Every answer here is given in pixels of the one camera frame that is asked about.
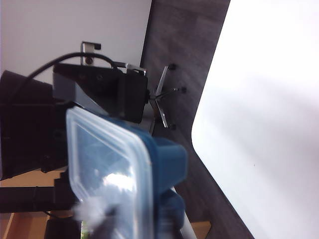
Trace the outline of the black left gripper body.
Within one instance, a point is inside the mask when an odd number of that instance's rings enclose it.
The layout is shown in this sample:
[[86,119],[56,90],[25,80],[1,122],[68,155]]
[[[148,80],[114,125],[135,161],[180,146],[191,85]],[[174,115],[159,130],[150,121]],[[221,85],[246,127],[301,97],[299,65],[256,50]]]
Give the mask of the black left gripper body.
[[68,103],[0,105],[0,178],[68,164]]

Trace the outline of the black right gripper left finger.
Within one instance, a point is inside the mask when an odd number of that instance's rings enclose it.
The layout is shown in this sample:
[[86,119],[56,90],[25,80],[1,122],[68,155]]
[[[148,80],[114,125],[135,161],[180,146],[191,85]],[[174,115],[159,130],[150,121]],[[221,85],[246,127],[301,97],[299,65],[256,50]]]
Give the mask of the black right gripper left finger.
[[74,205],[74,219],[81,224],[85,239],[110,239],[117,217],[117,206],[100,199],[89,199]]

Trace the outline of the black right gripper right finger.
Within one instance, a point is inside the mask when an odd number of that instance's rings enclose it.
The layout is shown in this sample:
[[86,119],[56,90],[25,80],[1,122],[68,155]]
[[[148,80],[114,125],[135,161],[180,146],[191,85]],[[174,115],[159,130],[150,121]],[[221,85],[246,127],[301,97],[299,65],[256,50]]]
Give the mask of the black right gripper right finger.
[[183,239],[197,239],[186,212],[184,212],[183,226],[180,233]]

